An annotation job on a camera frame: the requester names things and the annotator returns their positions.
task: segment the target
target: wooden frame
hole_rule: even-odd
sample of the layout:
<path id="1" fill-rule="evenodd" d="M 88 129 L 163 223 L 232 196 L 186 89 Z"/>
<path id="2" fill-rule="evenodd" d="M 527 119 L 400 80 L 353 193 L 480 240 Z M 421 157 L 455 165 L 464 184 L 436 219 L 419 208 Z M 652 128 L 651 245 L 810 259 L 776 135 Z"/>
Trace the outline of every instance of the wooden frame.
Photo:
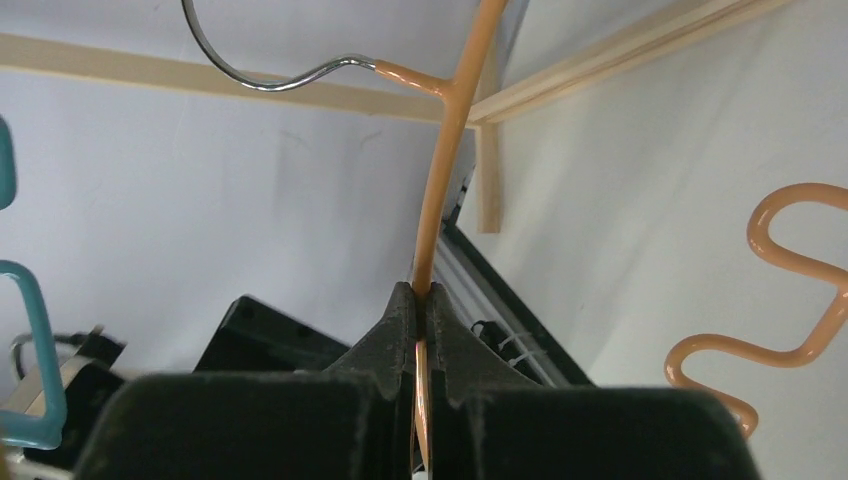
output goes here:
<path id="1" fill-rule="evenodd" d="M 477 146 L 481 232 L 500 229 L 501 182 L 497 124 L 579 88 L 647 63 L 757 18 L 791 0 L 678 0 L 576 55 L 498 91 L 494 54 L 484 67 L 469 115 Z M 214 67 L 99 48 L 0 34 L 0 68 L 189 93 L 220 95 L 438 123 L 430 98 L 315 83 L 273 95 L 232 82 Z"/>

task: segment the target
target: metal hook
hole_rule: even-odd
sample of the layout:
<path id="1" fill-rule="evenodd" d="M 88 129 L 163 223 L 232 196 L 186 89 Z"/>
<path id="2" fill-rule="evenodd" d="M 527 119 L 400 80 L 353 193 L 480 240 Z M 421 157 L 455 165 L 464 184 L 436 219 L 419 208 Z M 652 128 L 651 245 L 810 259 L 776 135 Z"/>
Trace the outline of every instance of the metal hook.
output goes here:
<path id="1" fill-rule="evenodd" d="M 200 21 L 197 19 L 197 12 L 194 9 L 194 1 L 182 0 L 182 4 L 189 30 L 191 30 L 191 34 L 194 36 L 197 45 L 201 50 L 203 50 L 203 53 L 206 54 L 209 61 L 218 67 L 219 70 L 224 72 L 228 77 L 239 82 L 245 87 L 252 88 L 254 90 L 260 90 L 263 92 L 285 92 L 287 90 L 292 90 L 312 83 L 333 70 L 337 70 L 345 65 L 356 65 L 369 70 L 376 70 L 377 68 L 375 65 L 376 61 L 374 59 L 358 53 L 349 53 L 333 58 L 330 61 L 309 70 L 308 72 L 302 73 L 288 80 L 262 81 L 256 78 L 251 78 L 229 63 L 225 62 L 224 59 L 218 55 L 218 52 L 212 48 L 212 45 L 209 43 L 206 35 L 203 34 L 203 29 L 200 28 Z"/>

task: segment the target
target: orange coated rod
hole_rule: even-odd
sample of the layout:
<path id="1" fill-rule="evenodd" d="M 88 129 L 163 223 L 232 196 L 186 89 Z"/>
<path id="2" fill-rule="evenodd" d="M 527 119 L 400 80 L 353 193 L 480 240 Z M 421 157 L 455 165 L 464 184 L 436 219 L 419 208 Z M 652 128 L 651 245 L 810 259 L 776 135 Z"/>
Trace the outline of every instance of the orange coated rod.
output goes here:
<path id="1" fill-rule="evenodd" d="M 717 350 L 763 365 L 795 368 L 811 363 L 824 352 L 848 319 L 848 272 L 781 247 L 769 236 L 769 225 L 778 212 L 800 202 L 816 202 L 848 210 L 848 189 L 821 183 L 801 183 L 781 188 L 767 196 L 754 210 L 748 222 L 748 245 L 763 260 L 780 268 L 800 273 L 836 286 L 836 298 L 813 331 L 798 348 L 785 352 L 744 342 L 724 335 L 701 334 L 683 339 L 674 346 L 665 361 L 665 376 L 677 387 L 706 390 L 738 415 L 745 438 L 757 428 L 759 415 L 747 402 L 698 383 L 683 373 L 683 361 L 701 350 Z"/>
<path id="2" fill-rule="evenodd" d="M 494 37 L 501 14 L 509 0 L 483 0 L 477 10 L 471 33 L 465 43 L 453 78 L 442 79 L 409 68 L 379 60 L 376 71 L 394 82 L 415 90 L 435 95 L 444 103 L 439 138 L 430 164 L 418 237 L 413 260 L 412 290 L 421 304 L 430 291 L 433 276 L 433 259 L 442 221 L 445 195 L 453 171 L 456 151 L 465 131 L 468 111 L 477 90 L 480 73 L 489 43 Z M 415 343 L 415 431 L 421 447 L 424 466 L 430 469 L 432 451 L 430 424 L 430 372 L 427 354 L 427 332 L 423 318 L 419 318 Z"/>

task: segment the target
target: white surface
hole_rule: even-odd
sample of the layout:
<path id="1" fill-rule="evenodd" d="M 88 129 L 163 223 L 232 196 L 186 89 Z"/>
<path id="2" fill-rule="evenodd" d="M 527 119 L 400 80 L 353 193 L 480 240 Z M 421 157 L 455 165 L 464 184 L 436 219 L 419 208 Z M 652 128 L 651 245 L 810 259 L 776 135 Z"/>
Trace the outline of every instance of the white surface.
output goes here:
<path id="1" fill-rule="evenodd" d="M 477 0 L 196 3 L 242 68 L 354 51 L 447 74 Z M 5 0 L 0 31 L 206 63 L 176 0 Z M 19 172 L 0 256 L 36 274 L 54 330 L 128 341 L 124 367 L 193 367 L 244 293 L 353 343 L 406 278 L 435 126 L 6 71 L 0 92 Z M 10 281 L 0 308 L 0 342 L 27 329 Z"/>
<path id="2" fill-rule="evenodd" d="M 460 225 L 599 384 L 665 385 L 665 355 L 696 333 L 794 348 L 834 288 L 757 258 L 745 228 L 782 186 L 848 187 L 846 45 L 848 2 L 798 0 L 509 121 L 503 231 L 474 233 L 473 191 Z M 845 212 L 790 207 L 772 233 L 848 266 Z M 685 367 L 759 409 L 750 445 L 764 478 L 840 479 L 846 364 L 842 332 L 801 369 L 718 353 Z"/>

